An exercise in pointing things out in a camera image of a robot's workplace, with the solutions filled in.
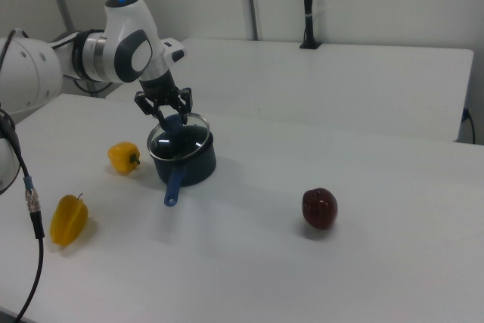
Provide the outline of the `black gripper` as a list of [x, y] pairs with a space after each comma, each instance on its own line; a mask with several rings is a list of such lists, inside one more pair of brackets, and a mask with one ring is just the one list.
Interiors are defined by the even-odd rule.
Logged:
[[192, 111], [191, 88], [178, 89], [170, 71], [149, 81], [140, 81], [142, 90], [136, 92], [135, 103], [145, 115], [157, 119], [160, 128], [165, 129], [167, 123], [160, 106], [170, 106], [176, 110], [184, 125]]

